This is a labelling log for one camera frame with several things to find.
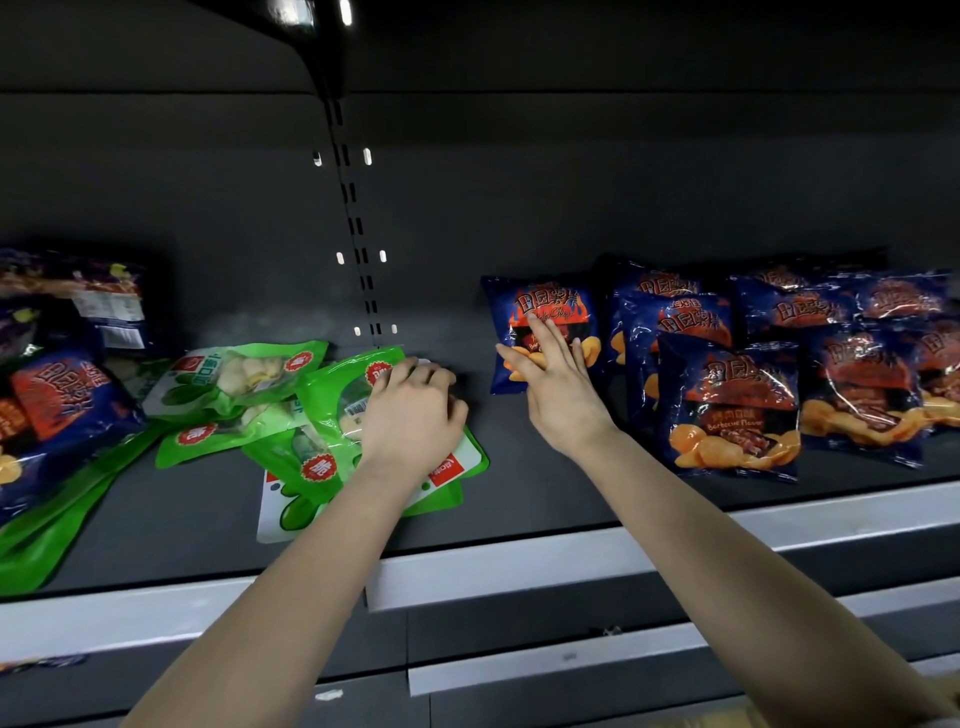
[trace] barcode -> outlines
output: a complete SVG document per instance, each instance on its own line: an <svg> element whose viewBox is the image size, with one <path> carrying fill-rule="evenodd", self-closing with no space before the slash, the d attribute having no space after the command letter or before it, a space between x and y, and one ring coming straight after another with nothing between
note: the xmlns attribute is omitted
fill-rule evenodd
<svg viewBox="0 0 960 728"><path fill-rule="evenodd" d="M353 404L348 404L346 407L344 407L344 411L351 417L356 417L357 415L367 411L367 401L360 400L354 402Z"/></svg>
<svg viewBox="0 0 960 728"><path fill-rule="evenodd" d="M143 349L143 339L135 328L97 327L108 349Z"/></svg>

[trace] white shelf edge strip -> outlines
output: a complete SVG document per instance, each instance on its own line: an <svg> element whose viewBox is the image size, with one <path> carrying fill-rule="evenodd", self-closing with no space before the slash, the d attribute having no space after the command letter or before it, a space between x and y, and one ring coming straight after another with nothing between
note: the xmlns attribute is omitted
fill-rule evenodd
<svg viewBox="0 0 960 728"><path fill-rule="evenodd" d="M252 577L0 604L0 663L194 640Z"/></svg>
<svg viewBox="0 0 960 728"><path fill-rule="evenodd" d="M960 481L732 514L774 551L960 523ZM367 582L371 612L654 571L621 527L382 559Z"/></svg>
<svg viewBox="0 0 960 728"><path fill-rule="evenodd" d="M910 663L910 666L917 670L924 677L933 677L934 675L944 675L960 670L960 652L953 652L949 655L940 657L931 657L926 660L917 660ZM705 700L699 703L687 703L686 705L677 705L672 708L662 710L648 711L646 713L635 713L631 716L622 716L610 718L608 720L591 721L590 723L578 723L577 725L586 728L640 728L640 726L653 726L665 724L679 724L680 721L686 721L684 725L700 725L697 718L706 716L710 713L721 713L737 708L744 708L750 704L746 695L731 695L717 700Z"/></svg>
<svg viewBox="0 0 960 728"><path fill-rule="evenodd" d="M839 599L861 619L960 600L960 577ZM411 696L596 667L706 647L692 622L546 647L500 652L407 671Z"/></svg>

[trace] red label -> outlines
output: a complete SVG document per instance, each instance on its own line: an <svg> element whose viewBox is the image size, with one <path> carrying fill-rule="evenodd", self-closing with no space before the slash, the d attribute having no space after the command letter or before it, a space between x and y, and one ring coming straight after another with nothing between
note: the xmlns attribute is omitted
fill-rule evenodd
<svg viewBox="0 0 960 728"><path fill-rule="evenodd" d="M196 372L204 363L204 356L184 356L171 367L175 372Z"/></svg>
<svg viewBox="0 0 960 728"><path fill-rule="evenodd" d="M217 425L215 423L210 423L209 425L200 425L199 427L191 427L190 429L186 429L177 435L177 444L196 445L197 443L203 442L216 431Z"/></svg>
<svg viewBox="0 0 960 728"><path fill-rule="evenodd" d="M440 464L440 467L427 477L430 478L430 482L433 483L435 488L439 488L453 480L453 478L463 471L464 466L460 464L460 461L452 454L449 454L445 461Z"/></svg>
<svg viewBox="0 0 960 728"><path fill-rule="evenodd" d="M300 352L296 356L291 356L287 359L287 363L283 365L283 368L288 372L295 372L298 369L302 369L307 364L313 361L312 352Z"/></svg>
<svg viewBox="0 0 960 728"><path fill-rule="evenodd" d="M393 364L388 364L385 361L374 361L373 364L367 367L367 373L365 374L367 382L369 382L370 386L373 387L376 384L376 381L380 379L385 372L389 372L393 368Z"/></svg>
<svg viewBox="0 0 960 728"><path fill-rule="evenodd" d="M322 483L337 474L337 461L333 459L333 455L329 452L323 455L315 455L303 463L300 474L306 480Z"/></svg>

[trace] finger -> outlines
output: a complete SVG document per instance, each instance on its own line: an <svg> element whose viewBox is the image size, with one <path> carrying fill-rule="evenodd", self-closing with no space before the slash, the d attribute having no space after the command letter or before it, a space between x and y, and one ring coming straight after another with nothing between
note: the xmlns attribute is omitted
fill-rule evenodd
<svg viewBox="0 0 960 728"><path fill-rule="evenodd" d="M553 335L553 332L547 327L547 324L536 316L528 316L527 325L530 327L530 330L533 331L534 336L537 337L540 350L543 352L543 355L546 356L547 368L549 369L551 365L559 365L564 360L564 353L560 349L560 344L557 343L557 337Z"/></svg>
<svg viewBox="0 0 960 728"><path fill-rule="evenodd" d="M407 378L407 381L412 381L415 384L426 384L438 369L440 369L440 364L434 364L433 362L429 364L418 364L414 368L413 373Z"/></svg>
<svg viewBox="0 0 960 728"><path fill-rule="evenodd" d="M566 339L564 335L560 333L560 330L557 328L557 325L554 323L553 319L550 319L546 322L547 328L550 329L550 332L553 334L554 338L557 339L557 343L560 344L560 351L564 353L564 361L566 365L573 369L577 365L573 361L573 354L570 353L570 347L566 344Z"/></svg>
<svg viewBox="0 0 960 728"><path fill-rule="evenodd" d="M503 360L514 368L515 372L520 372L523 378L528 382L537 380L537 377L543 375L543 370L530 361L529 358L503 344L496 345L496 352L503 357Z"/></svg>
<svg viewBox="0 0 960 728"><path fill-rule="evenodd" d="M459 430L463 430L467 424L467 413L470 411L469 405L463 400L454 398L450 407L450 424Z"/></svg>
<svg viewBox="0 0 960 728"><path fill-rule="evenodd" d="M438 369L433 373L433 376L430 377L430 386L436 387L442 392L446 392L446 390L448 390L456 380L457 376L449 369L438 367Z"/></svg>
<svg viewBox="0 0 960 728"><path fill-rule="evenodd" d="M387 382L387 386L396 387L405 382L416 366L417 358L415 356L408 356L403 361L397 362L390 371L390 381Z"/></svg>
<svg viewBox="0 0 960 728"><path fill-rule="evenodd" d="M573 352L573 362L577 365L577 371L583 376L587 376L587 361L584 359L584 342L580 339L574 339L570 344Z"/></svg>

